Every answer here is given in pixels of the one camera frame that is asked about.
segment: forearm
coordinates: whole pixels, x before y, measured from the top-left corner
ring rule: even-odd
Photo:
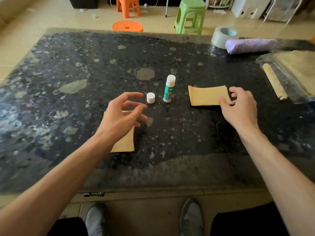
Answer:
[[[112,146],[91,138],[0,214],[0,235],[46,235]]]
[[[315,185],[257,129],[238,131],[291,235],[315,235]]]

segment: orange stool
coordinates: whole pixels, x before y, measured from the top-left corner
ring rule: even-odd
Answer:
[[[140,11],[140,4],[138,0],[117,0],[117,11],[118,12],[123,12],[123,17],[125,19],[129,18],[129,8],[132,8],[135,10],[135,4],[137,6],[137,13],[138,16],[141,16],[141,11]]]
[[[115,31],[143,32],[143,26],[135,21],[118,21],[113,24],[112,29]]]

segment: glue stick cap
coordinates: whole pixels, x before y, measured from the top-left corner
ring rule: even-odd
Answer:
[[[175,86],[175,80],[176,80],[176,77],[174,75],[167,76],[166,85],[168,87]]]
[[[147,102],[154,103],[155,101],[155,94],[154,93],[147,93]]]

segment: gray sneaker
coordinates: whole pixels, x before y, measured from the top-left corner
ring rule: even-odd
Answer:
[[[179,226],[180,236],[204,236],[201,207],[194,198],[185,201]]]
[[[105,204],[96,202],[89,207],[85,225],[89,236],[110,236]]]

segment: duct tape roll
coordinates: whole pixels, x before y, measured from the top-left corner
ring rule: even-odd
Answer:
[[[211,42],[216,47],[219,47],[221,49],[226,49],[225,43],[226,41],[230,39],[238,39],[238,33],[235,29],[224,27],[224,26],[218,26],[215,28],[215,32],[212,36]]]

